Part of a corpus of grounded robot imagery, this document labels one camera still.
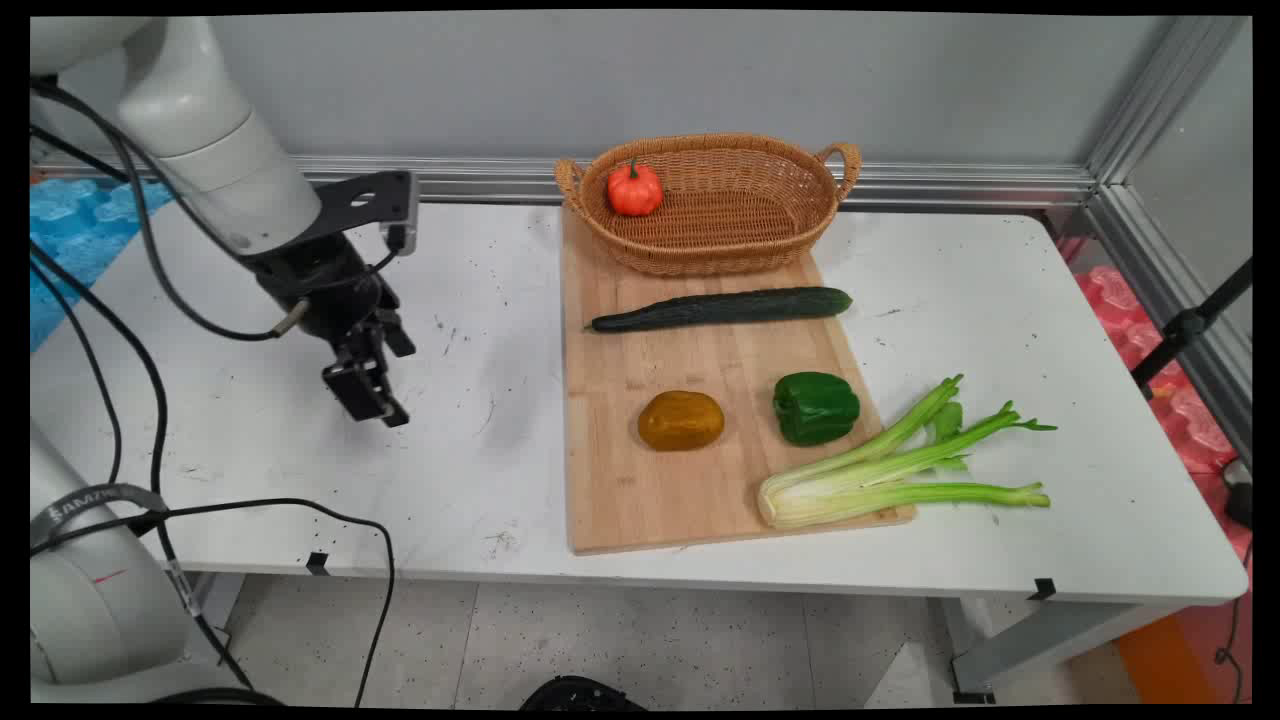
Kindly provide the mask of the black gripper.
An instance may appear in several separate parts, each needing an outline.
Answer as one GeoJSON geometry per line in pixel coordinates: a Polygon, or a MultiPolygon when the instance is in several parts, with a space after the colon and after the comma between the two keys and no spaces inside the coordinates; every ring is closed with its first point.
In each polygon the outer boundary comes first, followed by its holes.
{"type": "Polygon", "coordinates": [[[403,250],[403,234],[393,232],[383,260],[366,263],[342,232],[294,242],[250,258],[257,283],[291,311],[308,306],[300,329],[332,346],[335,361],[323,369],[323,380],[355,421],[378,419],[389,428],[410,423],[390,387],[387,347],[397,357],[416,354],[403,328],[398,299],[380,272],[403,250]],[[379,324],[381,334],[353,334],[379,324]]]}

